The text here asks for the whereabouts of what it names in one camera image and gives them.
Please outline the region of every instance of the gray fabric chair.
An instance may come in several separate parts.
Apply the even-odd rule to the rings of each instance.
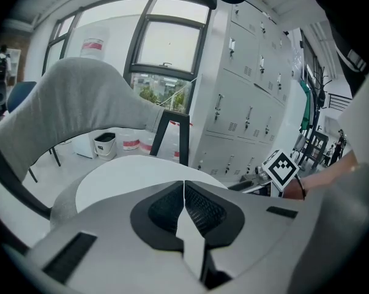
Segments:
[[[0,182],[20,202],[49,219],[51,208],[21,184],[30,166],[43,153],[92,130],[128,127],[157,132],[163,113],[163,107],[137,96],[109,64],[86,58],[62,59],[42,77],[25,101],[0,122]],[[54,224],[62,219],[61,210],[68,209],[66,195],[81,180],[58,197],[58,206],[63,208],[54,208]]]

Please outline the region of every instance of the white table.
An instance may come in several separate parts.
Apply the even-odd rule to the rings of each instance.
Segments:
[[[76,209],[81,212],[99,200],[180,180],[201,181],[226,188],[212,176],[175,162],[147,156],[126,156],[101,165],[82,180],[75,197]],[[177,222],[176,236],[184,240],[184,260],[194,274],[199,276],[204,239],[185,208]]]

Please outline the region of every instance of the red label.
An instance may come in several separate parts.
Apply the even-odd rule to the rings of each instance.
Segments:
[[[101,50],[103,45],[97,42],[86,42],[82,45],[82,49],[98,49]]]
[[[140,142],[141,148],[145,149],[145,150],[152,150],[152,145],[147,145],[144,144],[143,142]]]
[[[123,141],[123,146],[124,147],[134,147],[134,146],[139,145],[139,144],[140,144],[139,140]]]

